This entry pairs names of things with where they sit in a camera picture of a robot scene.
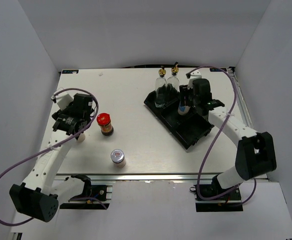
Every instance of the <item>clear glass bottle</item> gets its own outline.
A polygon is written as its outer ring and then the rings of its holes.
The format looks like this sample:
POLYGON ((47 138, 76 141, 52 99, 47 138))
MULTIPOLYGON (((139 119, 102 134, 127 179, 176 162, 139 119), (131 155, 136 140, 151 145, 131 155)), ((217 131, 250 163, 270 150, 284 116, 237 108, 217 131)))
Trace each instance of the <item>clear glass bottle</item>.
POLYGON ((179 79, 177 74, 179 72, 178 63, 176 62, 171 69, 171 77, 167 79, 167 95, 168 98, 173 98, 178 95, 179 91, 179 79))
POLYGON ((155 106, 162 108, 166 103, 167 81, 165 78, 166 70, 162 66, 159 70, 159 77, 156 79, 156 100, 155 106))

